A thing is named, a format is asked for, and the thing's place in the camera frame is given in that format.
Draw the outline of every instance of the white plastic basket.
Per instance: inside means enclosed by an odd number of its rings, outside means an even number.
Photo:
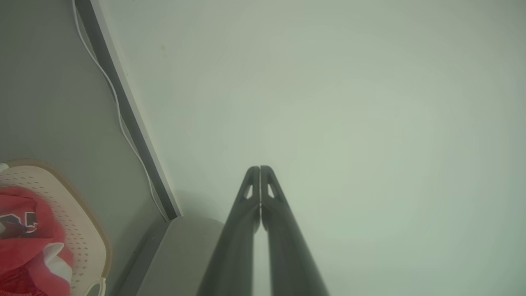
[[[80,194],[56,170],[35,160],[0,163],[0,187],[21,186],[36,192],[50,206],[66,232],[66,246],[73,252],[72,296],[87,295],[100,284],[106,292],[110,247],[102,229]]]

